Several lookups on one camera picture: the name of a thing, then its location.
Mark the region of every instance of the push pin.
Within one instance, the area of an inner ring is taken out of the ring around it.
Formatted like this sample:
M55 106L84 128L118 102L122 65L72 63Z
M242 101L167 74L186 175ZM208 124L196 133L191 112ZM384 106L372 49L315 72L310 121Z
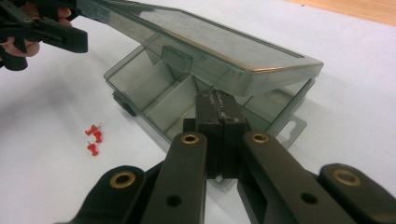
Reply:
M85 131L85 134L90 135L91 133L94 133L96 131L98 131L98 127L96 127L95 125L92 125L89 130Z
M102 142L102 133L100 131L94 132L93 135L96 138L96 140L95 140L96 143L101 143Z
M95 144L91 144L90 142L88 142L87 149L92 153L93 156L97 156L99 154L99 152L96 150Z

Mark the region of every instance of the hand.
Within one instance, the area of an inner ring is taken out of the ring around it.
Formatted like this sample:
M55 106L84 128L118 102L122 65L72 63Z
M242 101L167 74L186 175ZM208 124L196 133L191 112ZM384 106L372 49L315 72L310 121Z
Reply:
M30 18L32 18L34 20L39 19L38 9L37 9L36 4L26 3L26 5L21 7L21 10L24 13L28 14L30 16ZM71 26L72 23L66 19L70 15L71 15L70 9L58 8L59 23ZM0 43L0 45L5 49L5 51L7 53L15 55L15 56L19 56L19 57L32 57L32 56L35 56L38 53L38 51L40 50L40 46L39 46L38 42L30 42L30 41L24 40L27 52L23 53L14 46L14 41L15 41L15 37L9 37L7 42Z

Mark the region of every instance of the wooden surface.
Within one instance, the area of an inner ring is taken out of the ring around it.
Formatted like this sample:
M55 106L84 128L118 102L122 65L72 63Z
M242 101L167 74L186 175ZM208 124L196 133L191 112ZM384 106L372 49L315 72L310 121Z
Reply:
M396 0L288 0L305 6L396 26Z

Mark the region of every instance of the plastic compartment box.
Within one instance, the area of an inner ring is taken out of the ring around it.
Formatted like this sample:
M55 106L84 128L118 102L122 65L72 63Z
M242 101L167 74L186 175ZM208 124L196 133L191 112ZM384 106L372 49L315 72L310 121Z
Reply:
M290 119L300 123L292 112L323 66L179 9L128 1L77 3L84 15L141 43L105 78L115 99L168 142L181 132L183 119L194 118L195 95L208 89L234 95L253 129L277 135Z

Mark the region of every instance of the white surface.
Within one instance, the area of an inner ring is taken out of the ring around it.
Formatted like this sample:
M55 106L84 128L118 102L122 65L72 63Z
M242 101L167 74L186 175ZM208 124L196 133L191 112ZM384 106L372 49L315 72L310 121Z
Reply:
M319 59L325 66L296 115L308 122L290 148L308 170L358 169L396 195L396 28L276 0L171 1L237 30ZM74 217L102 174L147 170L164 153L112 99L103 74L137 47L103 24L77 18L90 51L42 45L18 73L0 70L0 224ZM84 130L102 123L100 154ZM235 188L208 188L206 223L248 223Z

